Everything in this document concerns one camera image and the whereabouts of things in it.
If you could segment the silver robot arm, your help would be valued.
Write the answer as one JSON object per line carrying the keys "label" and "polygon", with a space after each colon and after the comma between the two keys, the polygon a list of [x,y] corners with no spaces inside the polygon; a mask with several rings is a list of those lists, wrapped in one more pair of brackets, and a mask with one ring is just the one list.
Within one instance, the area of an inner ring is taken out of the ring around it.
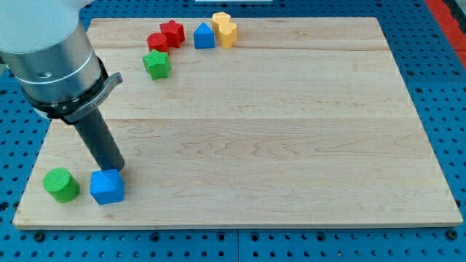
{"label": "silver robot arm", "polygon": [[73,100],[97,83],[98,59],[80,22],[90,0],[1,0],[1,58],[28,97]]}

